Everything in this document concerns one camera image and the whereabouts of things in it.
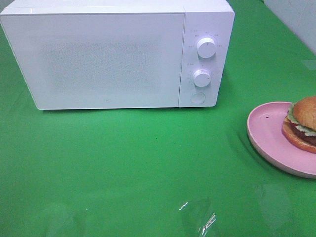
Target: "microwave knob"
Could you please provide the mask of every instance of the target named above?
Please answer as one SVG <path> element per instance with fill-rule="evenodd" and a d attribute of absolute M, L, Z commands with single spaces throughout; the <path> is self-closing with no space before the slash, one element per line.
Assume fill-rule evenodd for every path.
<path fill-rule="evenodd" d="M 193 74 L 193 81 L 197 87 L 205 87 L 211 82 L 211 76 L 207 70 L 197 70 Z"/>
<path fill-rule="evenodd" d="M 216 52 L 216 45 L 212 38 L 202 38 L 197 42 L 197 53 L 201 58 L 210 58 Z"/>

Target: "white microwave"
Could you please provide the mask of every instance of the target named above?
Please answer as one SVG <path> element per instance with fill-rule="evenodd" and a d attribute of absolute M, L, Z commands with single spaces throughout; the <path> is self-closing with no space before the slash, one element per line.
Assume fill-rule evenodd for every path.
<path fill-rule="evenodd" d="M 15 0 L 0 21 L 38 109 L 216 104 L 225 0 Z"/>

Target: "burger patty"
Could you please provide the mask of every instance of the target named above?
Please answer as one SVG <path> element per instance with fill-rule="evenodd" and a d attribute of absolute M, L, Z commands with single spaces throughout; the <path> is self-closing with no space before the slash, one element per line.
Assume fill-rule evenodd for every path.
<path fill-rule="evenodd" d="M 304 132 L 301 132 L 300 130 L 296 129 L 295 126 L 297 126 L 297 124 L 294 124 L 292 122 L 290 124 L 291 124 L 292 131 L 294 132 L 294 134 L 296 136 L 298 136 L 302 140 L 316 146 L 316 136 L 305 136 Z"/>

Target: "pink plate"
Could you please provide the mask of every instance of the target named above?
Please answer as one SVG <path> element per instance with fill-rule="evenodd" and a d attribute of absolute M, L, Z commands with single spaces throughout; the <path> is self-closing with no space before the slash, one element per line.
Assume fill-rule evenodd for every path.
<path fill-rule="evenodd" d="M 270 102 L 249 114 L 248 136 L 254 148 L 276 167 L 305 178 L 316 178 L 316 154 L 292 145 L 282 134 L 290 102 Z"/>

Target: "table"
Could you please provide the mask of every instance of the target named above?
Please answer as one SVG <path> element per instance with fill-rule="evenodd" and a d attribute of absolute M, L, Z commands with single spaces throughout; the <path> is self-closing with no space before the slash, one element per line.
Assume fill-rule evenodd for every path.
<path fill-rule="evenodd" d="M 212 108 L 37 110 L 0 31 L 0 236 L 316 235 L 315 180 L 265 161 L 246 127 L 314 95 L 316 57 L 261 1 L 230 4 Z"/>

